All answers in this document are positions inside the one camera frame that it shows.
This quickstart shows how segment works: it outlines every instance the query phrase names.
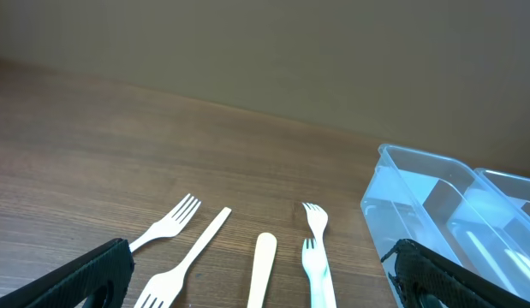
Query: fork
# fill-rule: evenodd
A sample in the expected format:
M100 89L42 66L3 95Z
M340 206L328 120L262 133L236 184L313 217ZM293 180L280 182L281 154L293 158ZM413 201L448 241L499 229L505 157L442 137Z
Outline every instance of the fork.
M151 240L178 235L185 228L190 218L193 217L201 203L189 193L164 218L153 223L143 235L129 244L129 250L134 253L137 248Z
M188 267L198 257L213 235L221 228L231 209L224 208L204 233L196 240L187 256L174 269L162 274L154 275L146 284L137 299L134 308L170 308L171 303L182 289L182 283Z
M325 307L323 286L327 259L325 253L319 249L315 239L305 239L302 243L302 266L305 268L310 281L311 307Z
M307 211L307 220L310 229L313 231L314 238L318 243L318 248L324 251L325 256L325 278L324 278L324 297L327 308L336 308L335 291L333 289L333 280L331 279L330 265L327 262L324 246L324 230L327 226L327 213L316 204L303 203Z

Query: brown wooden surface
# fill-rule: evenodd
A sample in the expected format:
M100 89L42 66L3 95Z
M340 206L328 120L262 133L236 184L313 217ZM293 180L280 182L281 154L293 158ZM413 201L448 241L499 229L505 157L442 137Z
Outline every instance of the brown wooden surface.
M394 307L360 210L379 141L199 100L0 62L0 296L115 237L134 240L186 193L202 206L134 255L124 306L175 267L225 206L174 307L244 307L257 236L277 237L267 307L309 307L301 201L329 214L337 303Z

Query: plastic bin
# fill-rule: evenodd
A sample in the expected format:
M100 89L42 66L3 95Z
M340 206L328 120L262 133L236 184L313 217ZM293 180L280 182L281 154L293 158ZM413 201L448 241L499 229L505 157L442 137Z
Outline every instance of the plastic bin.
M416 240L530 301L527 217L455 159L397 145L378 151L361 209L380 257L399 239ZM394 262L385 272L394 274Z

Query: cutlery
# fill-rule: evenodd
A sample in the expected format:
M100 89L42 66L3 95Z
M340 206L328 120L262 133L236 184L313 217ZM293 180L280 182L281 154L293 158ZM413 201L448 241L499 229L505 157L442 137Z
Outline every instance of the cutlery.
M327 260L315 239L305 239L302 244L302 266L305 268L310 281L311 307L325 307L323 287Z
M169 308L182 289L188 267L198 257L213 235L221 228L231 209L225 207L196 240L187 256L174 269L154 275L146 284L134 308Z
M129 244L129 250L134 253L137 248L151 240L178 235L193 217L200 204L201 201L188 194L164 218L153 223L143 235Z
M262 233L257 238L247 308L260 308L263 306L266 285L271 274L274 255L276 255L276 246L276 237L270 233Z
M336 308L335 291L333 290L333 280L331 279L330 265L327 263L324 246L324 230L327 225L327 213L321 207L315 204L303 203L307 211L307 220L310 229L313 231L314 238L318 243L318 248L324 251L325 269L324 278L324 295L327 308Z

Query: plain wall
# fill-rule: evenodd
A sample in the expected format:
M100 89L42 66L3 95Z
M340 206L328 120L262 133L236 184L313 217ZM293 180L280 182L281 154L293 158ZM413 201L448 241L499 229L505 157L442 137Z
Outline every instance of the plain wall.
M530 170L530 0L0 0L0 57Z

